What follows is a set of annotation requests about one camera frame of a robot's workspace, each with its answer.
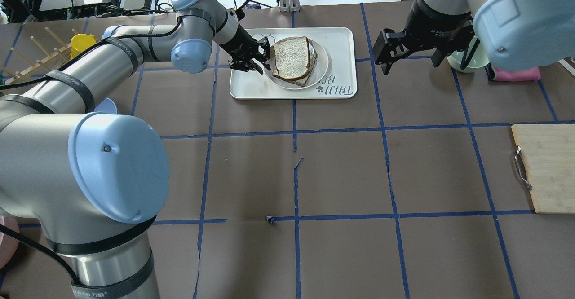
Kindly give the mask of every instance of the pink object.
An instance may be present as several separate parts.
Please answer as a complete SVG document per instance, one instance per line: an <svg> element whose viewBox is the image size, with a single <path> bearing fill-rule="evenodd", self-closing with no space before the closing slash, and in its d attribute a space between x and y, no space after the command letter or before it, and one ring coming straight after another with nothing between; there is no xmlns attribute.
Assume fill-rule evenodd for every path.
<svg viewBox="0 0 575 299"><path fill-rule="evenodd" d="M13 231L20 233L18 222L13 217L0 216L0 224L10 228ZM18 247L17 240L4 233L0 233L0 268L4 268L6 263L8 263L8 261L14 255L14 252L16 252L17 247Z"/></svg>
<svg viewBox="0 0 575 299"><path fill-rule="evenodd" d="M491 74L489 74L489 78L491 80L515 82L537 81L541 79L541 73L537 66L535 68L524 71L507 71L495 68L494 66L491 68L493 69L492 74L494 74L493 78L491 78Z"/></svg>

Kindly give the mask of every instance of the white tray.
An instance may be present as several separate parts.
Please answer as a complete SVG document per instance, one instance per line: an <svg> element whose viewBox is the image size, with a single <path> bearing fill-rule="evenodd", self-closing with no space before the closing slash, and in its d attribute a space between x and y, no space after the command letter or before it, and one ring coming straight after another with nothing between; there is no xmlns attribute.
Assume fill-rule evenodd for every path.
<svg viewBox="0 0 575 299"><path fill-rule="evenodd" d="M354 39L346 27L296 27L287 29L246 29L255 39L267 37L270 45L291 36L306 36L321 44L329 56L325 76L309 88L289 90L256 71L232 70L230 94L236 99L345 99L358 90L355 73Z"/></svg>

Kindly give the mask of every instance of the wooden cutting board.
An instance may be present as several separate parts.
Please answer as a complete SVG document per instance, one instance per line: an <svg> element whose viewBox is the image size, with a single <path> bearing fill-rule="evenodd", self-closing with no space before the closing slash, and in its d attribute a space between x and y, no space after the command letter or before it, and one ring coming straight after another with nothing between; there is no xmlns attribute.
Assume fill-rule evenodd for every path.
<svg viewBox="0 0 575 299"><path fill-rule="evenodd" d="M537 213L575 213L575 125L516 124L526 179Z"/></svg>

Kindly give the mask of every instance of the sandwich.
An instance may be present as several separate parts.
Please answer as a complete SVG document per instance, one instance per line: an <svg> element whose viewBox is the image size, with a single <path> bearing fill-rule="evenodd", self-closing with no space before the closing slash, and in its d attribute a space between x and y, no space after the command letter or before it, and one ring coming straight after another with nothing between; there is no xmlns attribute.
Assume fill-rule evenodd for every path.
<svg viewBox="0 0 575 299"><path fill-rule="evenodd" d="M314 46L307 37L290 37L276 42L271 47L275 69L272 76L305 87L316 65Z"/></svg>

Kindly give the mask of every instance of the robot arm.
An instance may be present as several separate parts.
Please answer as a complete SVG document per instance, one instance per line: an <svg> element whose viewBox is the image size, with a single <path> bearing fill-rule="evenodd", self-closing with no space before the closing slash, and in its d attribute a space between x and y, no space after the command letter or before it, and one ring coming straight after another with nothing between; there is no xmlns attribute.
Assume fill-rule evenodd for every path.
<svg viewBox="0 0 575 299"><path fill-rule="evenodd" d="M158 298L146 230L167 198L164 145L141 119L90 113L143 62L201 72L212 40L230 67L268 67L256 41L216 0L172 0L178 24L120 26L22 95L0 97L0 215L40 220L69 256L77 298Z"/></svg>
<svg viewBox="0 0 575 299"><path fill-rule="evenodd" d="M383 29L372 52L388 74L394 62L437 48L439 66L473 35L501 69L527 70L575 54L575 0L415 0L405 29Z"/></svg>

